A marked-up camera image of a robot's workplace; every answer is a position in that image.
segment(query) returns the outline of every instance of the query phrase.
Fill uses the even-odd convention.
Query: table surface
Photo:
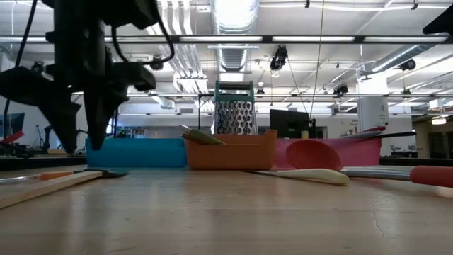
[[[137,170],[1,209],[0,253],[451,254],[452,198],[453,188],[402,181]]]

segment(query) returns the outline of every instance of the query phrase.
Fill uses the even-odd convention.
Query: wooden ruler
[[[30,184],[24,187],[22,191],[10,193],[7,195],[0,194],[0,209],[10,205],[15,205],[31,198],[36,198],[59,189],[73,186],[84,181],[96,179],[102,176],[101,171],[86,171],[83,173],[72,174],[69,176],[63,176],[54,178],[48,181],[40,181],[39,183]]]

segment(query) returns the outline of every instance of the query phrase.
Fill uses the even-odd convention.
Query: box grater
[[[258,134],[252,81],[216,81],[214,101],[214,134]]]

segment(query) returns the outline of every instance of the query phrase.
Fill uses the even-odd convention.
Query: teal grater handle
[[[253,91],[253,82],[250,81],[248,83],[248,96],[242,96],[242,95],[221,95],[220,94],[220,81],[217,80],[215,82],[215,101],[245,101],[245,102],[255,102],[255,93]],[[240,90],[237,89],[237,86],[230,86],[230,89],[233,90]]]

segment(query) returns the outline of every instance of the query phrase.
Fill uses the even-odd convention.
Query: orange plastic basket
[[[275,160],[277,130],[264,135],[214,135],[226,144],[197,144],[185,140],[191,169],[268,170]]]

